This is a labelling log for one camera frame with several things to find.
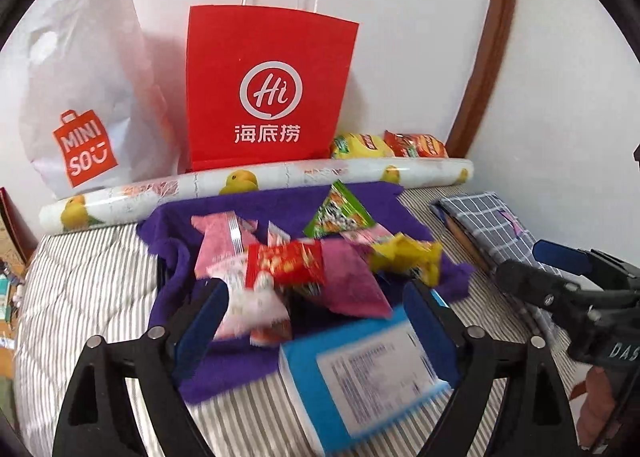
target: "white wall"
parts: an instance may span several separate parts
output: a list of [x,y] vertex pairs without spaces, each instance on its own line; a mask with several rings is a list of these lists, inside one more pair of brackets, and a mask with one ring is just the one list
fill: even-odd
[[470,151],[538,237],[640,266],[640,64],[598,0],[518,0]]
[[[4,126],[0,183],[36,236],[40,234],[37,213],[51,197],[23,154],[17,116],[27,82],[26,36],[34,18],[54,1],[36,0],[0,53]],[[296,4],[296,0],[256,1]],[[185,146],[184,49],[189,6],[239,0],[134,2],[172,121]],[[319,0],[319,12],[361,24],[340,129],[380,133],[390,128],[446,138],[473,65],[487,5],[488,0]]]

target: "yellow candy wrapper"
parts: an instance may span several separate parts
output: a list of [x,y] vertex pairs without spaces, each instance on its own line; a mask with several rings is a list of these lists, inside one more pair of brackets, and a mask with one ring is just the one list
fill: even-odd
[[437,286],[442,259],[440,242],[415,241],[403,233],[398,233],[391,240],[371,244],[370,247],[372,253],[369,258],[369,268],[374,273],[378,271],[412,272],[425,285]]

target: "rolled wallpaper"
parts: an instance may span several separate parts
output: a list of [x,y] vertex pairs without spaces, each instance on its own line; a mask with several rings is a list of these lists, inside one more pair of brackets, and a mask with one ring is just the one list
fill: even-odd
[[474,165],[467,159],[358,158],[319,159],[221,168],[147,182],[96,190],[44,206],[40,224],[45,233],[56,235],[147,218],[160,204],[299,186],[387,181],[404,186],[448,186],[473,177]]

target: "white plastic bag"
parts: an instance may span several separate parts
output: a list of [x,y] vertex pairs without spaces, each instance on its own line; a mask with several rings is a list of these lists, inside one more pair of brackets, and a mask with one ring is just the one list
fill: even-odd
[[30,36],[20,137],[58,199],[176,173],[133,0],[60,0],[46,11]]

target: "bed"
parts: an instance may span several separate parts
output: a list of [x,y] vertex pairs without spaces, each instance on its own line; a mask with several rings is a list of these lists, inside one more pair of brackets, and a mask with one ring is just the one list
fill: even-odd
[[[428,204],[463,191],[462,186],[405,190],[400,201],[440,239],[454,262],[474,263],[432,214]],[[20,430],[35,457],[49,457],[58,412],[85,341],[100,333],[108,342],[140,336],[158,291],[159,264],[136,235],[135,224],[45,237],[28,274],[15,355],[15,393]],[[519,316],[483,270],[470,280],[470,295],[452,308],[466,325],[492,337],[525,341]],[[561,333],[552,352],[567,394],[575,363]],[[136,422],[148,454],[161,456],[137,381],[128,383]],[[504,380],[496,381],[469,455],[481,456],[494,425]],[[413,457],[427,439],[448,399],[445,393],[342,455]],[[217,456],[313,455],[293,414],[278,373],[190,407]]]

